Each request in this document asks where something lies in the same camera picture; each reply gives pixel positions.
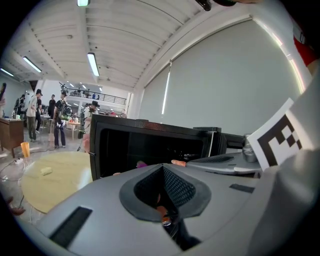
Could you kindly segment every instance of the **fluorescent light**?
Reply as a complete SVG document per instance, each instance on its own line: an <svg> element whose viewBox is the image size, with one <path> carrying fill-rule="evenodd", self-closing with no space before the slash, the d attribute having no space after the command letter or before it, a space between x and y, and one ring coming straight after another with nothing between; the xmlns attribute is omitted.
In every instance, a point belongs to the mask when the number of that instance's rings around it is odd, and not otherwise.
<svg viewBox="0 0 320 256"><path fill-rule="evenodd" d="M90 4L90 0L78 0L77 1L78 6L87 6L88 4Z"/></svg>
<svg viewBox="0 0 320 256"><path fill-rule="evenodd" d="M3 71L4 73L8 74L9 76L14 77L13 74L9 73L8 71L4 70L3 68L0 68L1 71Z"/></svg>
<svg viewBox="0 0 320 256"><path fill-rule="evenodd" d="M38 68L35 64L33 64L26 56L23 57L24 61L28 63L31 67L33 67L36 71L41 73L41 69Z"/></svg>
<svg viewBox="0 0 320 256"><path fill-rule="evenodd" d="M91 66L91 69L92 69L92 72L93 74L98 77L99 76L99 71L98 71L98 67L97 67L97 62L96 62L96 56L94 53L92 52L89 52L87 54L87 57L88 57L88 60L89 60L89 63L90 63L90 66Z"/></svg>
<svg viewBox="0 0 320 256"><path fill-rule="evenodd" d="M163 98L163 104L162 104L162 112L161 112L162 115L165 113L165 106L166 106L169 79L170 79L170 72L168 73L168 78L166 80L166 85L165 85L165 92L164 92L164 98Z"/></svg>

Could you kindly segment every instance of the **jeans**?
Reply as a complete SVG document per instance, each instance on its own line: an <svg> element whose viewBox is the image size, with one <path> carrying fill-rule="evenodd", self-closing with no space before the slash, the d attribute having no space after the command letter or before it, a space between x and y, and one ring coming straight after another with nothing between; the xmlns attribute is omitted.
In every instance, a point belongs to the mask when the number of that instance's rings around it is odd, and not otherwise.
<svg viewBox="0 0 320 256"><path fill-rule="evenodd" d="M35 119L36 119L36 130L39 131L40 125L41 125L41 116L38 112L35 114Z"/></svg>
<svg viewBox="0 0 320 256"><path fill-rule="evenodd" d="M54 127L54 145L59 146L59 130L61 132L61 144L62 146L66 145L66 136L65 136L65 122L61 122L61 125L56 123Z"/></svg>
<svg viewBox="0 0 320 256"><path fill-rule="evenodd" d="M36 117L35 116L27 116L26 121L28 124L29 138L30 140L36 139Z"/></svg>

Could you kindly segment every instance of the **white shirt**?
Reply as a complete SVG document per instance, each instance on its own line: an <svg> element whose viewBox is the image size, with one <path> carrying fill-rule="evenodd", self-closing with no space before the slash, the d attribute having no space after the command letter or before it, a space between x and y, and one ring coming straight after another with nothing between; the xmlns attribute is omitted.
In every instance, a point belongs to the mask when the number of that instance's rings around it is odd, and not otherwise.
<svg viewBox="0 0 320 256"><path fill-rule="evenodd" d="M31 97L31 99L29 101L28 109L26 111L27 117L36 117L36 111L34 109L31 109L31 106L36 107L37 101L38 101L37 96L34 95Z"/></svg>
<svg viewBox="0 0 320 256"><path fill-rule="evenodd" d="M87 121L87 118L92 118L92 114L97 114L97 110L90 112L90 107L84 109L84 131L86 134L90 133L91 120Z"/></svg>

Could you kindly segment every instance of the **wooden desk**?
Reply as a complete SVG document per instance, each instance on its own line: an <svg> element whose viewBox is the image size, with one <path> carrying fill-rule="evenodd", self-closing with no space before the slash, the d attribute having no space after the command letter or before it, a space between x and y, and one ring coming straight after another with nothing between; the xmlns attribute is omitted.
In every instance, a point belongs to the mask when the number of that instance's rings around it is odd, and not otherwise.
<svg viewBox="0 0 320 256"><path fill-rule="evenodd" d="M81 124L80 122L67 122L68 126L72 126L72 140L75 139L75 136L74 136L75 127L79 126L80 124Z"/></svg>
<svg viewBox="0 0 320 256"><path fill-rule="evenodd" d="M12 157L15 158L14 148L20 147L24 142L24 122L0 118L0 142L1 150L11 150Z"/></svg>
<svg viewBox="0 0 320 256"><path fill-rule="evenodd" d="M41 169L45 167L52 168L52 173L43 176ZM65 151L45 155L28 166L21 189L29 204L47 213L90 182L89 154Z"/></svg>

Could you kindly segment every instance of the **black rubber pad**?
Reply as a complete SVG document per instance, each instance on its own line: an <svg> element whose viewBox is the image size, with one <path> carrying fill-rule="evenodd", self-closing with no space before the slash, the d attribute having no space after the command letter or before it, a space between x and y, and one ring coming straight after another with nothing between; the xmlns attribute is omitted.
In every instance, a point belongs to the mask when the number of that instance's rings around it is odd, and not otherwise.
<svg viewBox="0 0 320 256"><path fill-rule="evenodd" d="M232 184L229 188L234 189L234 190L240 190L240 191L247 192L250 194L252 194L253 191L255 190L254 187L244 186L244 185L240 185L240 184Z"/></svg>
<svg viewBox="0 0 320 256"><path fill-rule="evenodd" d="M50 236L50 239L61 247L67 248L91 213L91 209L78 207Z"/></svg>

